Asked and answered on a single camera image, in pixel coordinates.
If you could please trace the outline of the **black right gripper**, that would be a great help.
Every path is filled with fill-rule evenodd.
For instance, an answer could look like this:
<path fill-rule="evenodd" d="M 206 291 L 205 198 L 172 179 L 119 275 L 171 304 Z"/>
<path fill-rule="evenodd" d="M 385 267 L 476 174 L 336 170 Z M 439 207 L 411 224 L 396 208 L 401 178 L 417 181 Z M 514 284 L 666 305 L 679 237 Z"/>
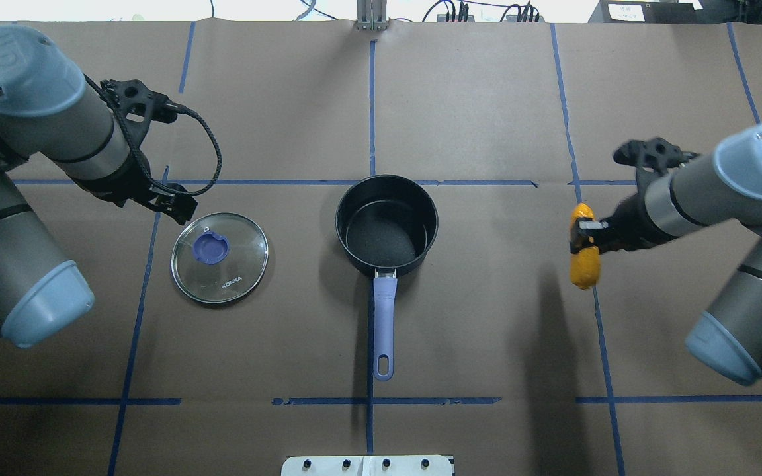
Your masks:
<path fill-rule="evenodd" d="M 663 234 L 650 221 L 641 196 L 623 200 L 602 221 L 575 219 L 570 226 L 570 253 L 598 247 L 603 253 L 635 252 L 663 243 Z"/>

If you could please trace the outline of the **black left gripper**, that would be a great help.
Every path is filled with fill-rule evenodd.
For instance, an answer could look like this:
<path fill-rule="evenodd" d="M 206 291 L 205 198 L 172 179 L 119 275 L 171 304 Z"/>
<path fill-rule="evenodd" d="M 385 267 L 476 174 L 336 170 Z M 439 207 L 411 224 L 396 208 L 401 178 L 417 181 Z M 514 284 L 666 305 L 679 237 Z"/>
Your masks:
<path fill-rule="evenodd" d="M 123 207 L 128 200 L 186 225 L 198 202 L 180 184 L 151 186 L 151 166 L 127 151 L 101 151 L 75 162 L 75 183 L 95 198 Z"/>

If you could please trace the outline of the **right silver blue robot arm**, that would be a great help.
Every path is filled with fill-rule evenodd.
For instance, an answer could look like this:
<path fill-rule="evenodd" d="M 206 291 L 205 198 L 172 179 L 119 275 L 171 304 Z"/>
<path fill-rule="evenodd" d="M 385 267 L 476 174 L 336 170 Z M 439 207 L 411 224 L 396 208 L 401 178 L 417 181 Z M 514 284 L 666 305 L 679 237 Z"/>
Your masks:
<path fill-rule="evenodd" d="M 605 253 L 638 252 L 723 223 L 753 235 L 716 298 L 702 311 L 686 349 L 720 376 L 762 381 L 762 122 L 693 153 L 667 139 L 630 139 L 612 159 L 635 172 L 636 189 L 599 218 L 580 203 L 569 224 L 570 280 L 580 289 L 601 276 Z"/>

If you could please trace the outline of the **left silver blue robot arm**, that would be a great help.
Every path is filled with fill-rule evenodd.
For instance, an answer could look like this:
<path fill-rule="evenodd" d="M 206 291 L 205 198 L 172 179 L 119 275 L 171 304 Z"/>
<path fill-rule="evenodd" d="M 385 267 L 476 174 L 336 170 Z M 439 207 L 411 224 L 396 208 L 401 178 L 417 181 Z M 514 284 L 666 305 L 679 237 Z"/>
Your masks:
<path fill-rule="evenodd" d="M 194 116 L 138 79 L 94 82 L 42 31 L 0 25 L 0 338 L 29 348 L 96 301 L 10 171 L 39 153 L 101 201 L 133 201 L 184 225 L 196 193 L 155 180 L 140 150 L 151 122 L 180 114 Z"/>

